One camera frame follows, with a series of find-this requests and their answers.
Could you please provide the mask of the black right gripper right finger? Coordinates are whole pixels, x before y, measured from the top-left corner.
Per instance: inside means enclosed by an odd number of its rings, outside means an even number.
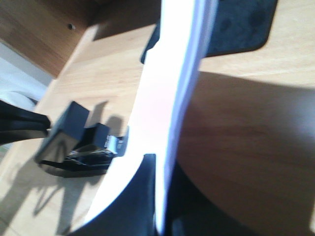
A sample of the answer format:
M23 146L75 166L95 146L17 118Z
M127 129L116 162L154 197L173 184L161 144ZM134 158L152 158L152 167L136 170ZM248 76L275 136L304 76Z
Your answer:
M210 202L175 164L168 192L166 236L247 236L249 230Z

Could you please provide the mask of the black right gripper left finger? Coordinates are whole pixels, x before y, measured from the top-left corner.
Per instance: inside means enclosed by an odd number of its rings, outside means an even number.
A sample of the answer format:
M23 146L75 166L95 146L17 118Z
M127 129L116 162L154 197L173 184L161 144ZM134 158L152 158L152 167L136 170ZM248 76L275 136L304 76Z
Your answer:
M72 236L154 236L156 155L145 154L122 193Z

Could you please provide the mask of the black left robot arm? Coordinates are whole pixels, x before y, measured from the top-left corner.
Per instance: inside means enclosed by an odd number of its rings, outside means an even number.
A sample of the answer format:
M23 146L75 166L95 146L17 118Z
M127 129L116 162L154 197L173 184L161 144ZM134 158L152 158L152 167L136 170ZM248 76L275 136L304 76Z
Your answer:
M45 138L51 122L47 116L0 102L0 144Z

